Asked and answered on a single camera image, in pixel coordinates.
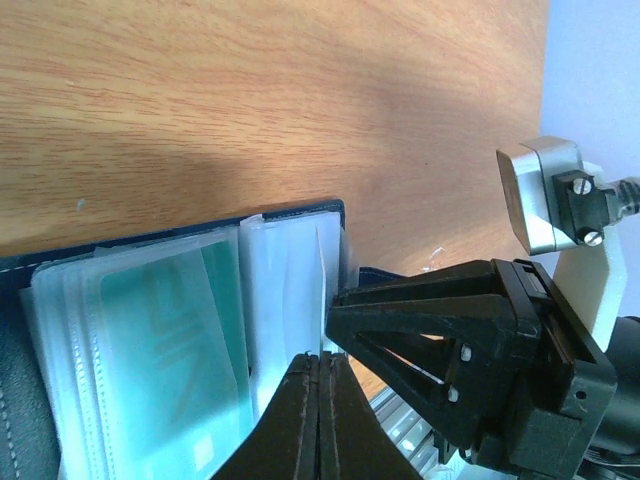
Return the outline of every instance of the bolt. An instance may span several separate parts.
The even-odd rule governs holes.
[[[588,178],[576,178],[573,181],[573,192],[576,195],[589,195],[593,184]]]
[[[451,403],[456,403],[458,401],[459,397],[460,397],[460,393],[458,392],[458,389],[456,387],[454,387],[453,385],[451,385],[449,387],[449,391],[447,392],[447,399]]]
[[[586,245],[590,247],[597,247],[602,243],[602,241],[604,240],[604,237],[600,232],[596,232],[595,230],[592,230],[589,233],[587,233],[582,240]]]
[[[463,362],[468,362],[471,360],[472,354],[473,351],[471,350],[471,347],[469,345],[462,345],[462,348],[460,349],[460,360],[462,360]]]

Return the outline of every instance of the silver screw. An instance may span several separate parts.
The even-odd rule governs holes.
[[[595,230],[587,233],[582,239],[584,243],[590,247],[597,247],[602,243],[604,237],[600,232],[596,232]]]
[[[473,351],[471,350],[471,347],[469,345],[462,345],[462,348],[460,349],[460,360],[462,360],[463,362],[468,362],[471,360],[472,354]]]
[[[458,398],[460,398],[460,392],[458,392],[458,389],[456,387],[451,385],[449,387],[449,391],[447,392],[447,399],[451,403],[456,403],[458,401]]]
[[[593,184],[588,178],[576,178],[573,181],[573,192],[576,195],[589,195]]]

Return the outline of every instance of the wall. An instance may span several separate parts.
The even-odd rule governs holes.
[[[577,142],[609,180],[640,176],[639,25],[637,1],[551,2],[541,133]],[[620,313],[640,315],[640,218],[618,228],[629,271]]]

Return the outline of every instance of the black tube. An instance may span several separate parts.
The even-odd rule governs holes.
[[[640,454],[640,319],[618,318],[607,350],[618,389],[592,447],[618,455]]]

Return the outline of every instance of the wood grain surface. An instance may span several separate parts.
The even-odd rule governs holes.
[[[363,264],[521,254],[494,151],[537,134],[547,8],[2,0],[0,255],[326,197]]]

